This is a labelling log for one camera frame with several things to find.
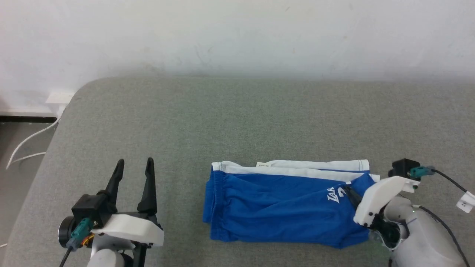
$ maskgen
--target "floor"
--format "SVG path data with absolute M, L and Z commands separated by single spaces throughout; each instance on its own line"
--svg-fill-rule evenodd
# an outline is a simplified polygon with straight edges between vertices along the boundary
M 0 123 L 0 245 L 7 243 L 11 229 L 35 178 L 43 155 L 16 162 L 5 170 L 11 153 L 17 145 L 31 134 L 50 124 Z M 44 152 L 51 142 L 56 126 L 28 140 L 15 158 Z M 0 248 L 0 265 L 6 247 Z

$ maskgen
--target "white wall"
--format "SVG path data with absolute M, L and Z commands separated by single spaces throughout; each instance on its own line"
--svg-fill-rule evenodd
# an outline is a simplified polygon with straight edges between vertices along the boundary
M 475 2 L 0 1 L 0 111 L 126 74 L 475 82 Z

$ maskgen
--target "power outlet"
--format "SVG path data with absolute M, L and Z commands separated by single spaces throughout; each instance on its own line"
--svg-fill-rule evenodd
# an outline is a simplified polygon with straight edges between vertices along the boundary
M 52 113 L 55 114 L 57 118 L 60 118 L 63 114 L 64 109 L 67 104 L 73 98 L 74 93 L 65 92 L 65 91 L 55 91 L 51 92 L 46 99 L 45 104 L 49 107 Z
M 46 99 L 46 104 L 69 104 L 73 98 L 74 93 L 71 92 L 51 92 L 48 99 Z

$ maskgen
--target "orange wire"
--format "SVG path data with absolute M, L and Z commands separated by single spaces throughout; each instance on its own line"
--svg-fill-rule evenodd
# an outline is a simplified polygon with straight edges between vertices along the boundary
M 93 239 L 93 238 L 94 238 L 94 234 L 91 234 L 91 235 L 87 236 L 87 237 L 83 240 L 83 242 L 81 242 L 81 245 L 83 245 L 83 246 L 84 246 L 84 245 L 87 245 L 87 244 L 89 243 L 89 241 L 90 241 L 91 239 Z

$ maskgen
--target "black cable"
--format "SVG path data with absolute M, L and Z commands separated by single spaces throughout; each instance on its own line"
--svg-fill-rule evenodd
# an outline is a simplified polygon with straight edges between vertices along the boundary
M 440 171 L 438 171 L 438 170 L 436 170 L 436 169 L 431 169 L 431 171 L 436 172 L 436 173 L 442 175 L 445 179 L 451 181 L 455 186 L 457 186 L 457 187 L 458 187 L 460 190 L 462 190 L 464 193 L 467 192 L 467 189 L 463 188 L 460 184 L 458 184 L 458 182 L 454 181 L 452 178 L 448 177 L 448 176 L 445 175 L 443 172 L 440 172 Z
M 457 246 L 458 253 L 460 253 L 460 256 L 462 256 L 462 259 L 464 260 L 465 265 L 466 265 L 467 267 L 470 267 L 470 264 L 468 263 L 467 258 L 465 257 L 465 254 L 463 253 L 463 251 L 462 251 L 460 245 L 459 245 L 458 242 L 457 242 L 457 239 L 456 239 L 455 236 L 454 236 L 454 233 L 452 233 L 452 230 L 448 227 L 448 225 L 445 224 L 444 221 L 443 221 L 441 218 L 439 218 L 439 216 L 437 216 L 436 214 L 434 214 L 433 212 L 431 212 L 431 211 L 428 210 L 427 208 L 424 208 L 424 207 L 422 207 L 422 206 L 419 206 L 419 209 L 421 209 L 421 210 L 427 212 L 428 214 L 430 214 L 430 215 L 432 216 L 432 218 L 436 219 L 438 222 L 440 222 L 440 223 L 442 224 L 442 226 L 447 230 L 447 232 L 449 233 L 449 235 L 452 237 L 452 240 L 454 241 L 455 245 Z
M 71 250 L 73 250 L 72 247 L 69 247 L 66 251 L 66 254 L 64 255 L 63 257 L 63 260 L 61 261 L 61 263 L 59 264 L 59 267 L 63 267 L 64 264 L 66 263 L 66 260 L 67 260 L 67 257 L 69 256 L 69 253 L 71 253 Z

